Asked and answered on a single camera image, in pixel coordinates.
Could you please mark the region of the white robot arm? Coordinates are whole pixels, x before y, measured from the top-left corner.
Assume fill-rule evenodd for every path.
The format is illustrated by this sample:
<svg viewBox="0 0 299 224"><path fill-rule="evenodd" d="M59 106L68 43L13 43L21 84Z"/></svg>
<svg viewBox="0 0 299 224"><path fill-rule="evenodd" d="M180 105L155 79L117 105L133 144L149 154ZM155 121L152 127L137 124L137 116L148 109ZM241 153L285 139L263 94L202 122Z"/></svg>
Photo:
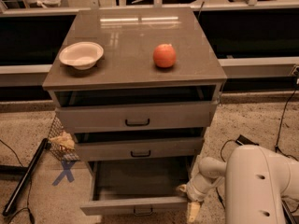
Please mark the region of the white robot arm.
<svg viewBox="0 0 299 224"><path fill-rule="evenodd" d="M299 161L260 146L237 147L228 161L204 157L184 192L193 224L207 193L225 185L225 224L286 224L282 199L299 198Z"/></svg>

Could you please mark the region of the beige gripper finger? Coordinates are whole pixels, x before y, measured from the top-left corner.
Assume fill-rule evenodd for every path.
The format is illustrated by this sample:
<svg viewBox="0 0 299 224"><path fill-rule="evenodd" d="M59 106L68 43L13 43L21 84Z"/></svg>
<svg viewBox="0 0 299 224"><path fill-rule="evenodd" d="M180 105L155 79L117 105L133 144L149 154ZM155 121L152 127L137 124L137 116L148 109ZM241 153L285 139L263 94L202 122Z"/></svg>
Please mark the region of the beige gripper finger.
<svg viewBox="0 0 299 224"><path fill-rule="evenodd" d="M188 223L193 223L198 216L201 204L199 202L189 202L187 204L186 219Z"/></svg>
<svg viewBox="0 0 299 224"><path fill-rule="evenodd" d="M186 184L181 184L176 187L176 193L178 196L183 197L187 193L187 185Z"/></svg>

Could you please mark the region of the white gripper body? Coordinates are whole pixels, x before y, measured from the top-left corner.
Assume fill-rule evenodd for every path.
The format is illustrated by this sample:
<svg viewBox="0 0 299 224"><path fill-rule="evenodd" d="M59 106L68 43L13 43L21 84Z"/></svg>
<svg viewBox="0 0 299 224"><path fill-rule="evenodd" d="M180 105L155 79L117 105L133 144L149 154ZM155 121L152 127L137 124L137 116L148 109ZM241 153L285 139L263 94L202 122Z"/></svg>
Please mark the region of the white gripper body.
<svg viewBox="0 0 299 224"><path fill-rule="evenodd" d="M196 175L189 180L186 185L186 193L192 202L202 202L207 193L213 188L213 181L211 178L203 175Z"/></svg>

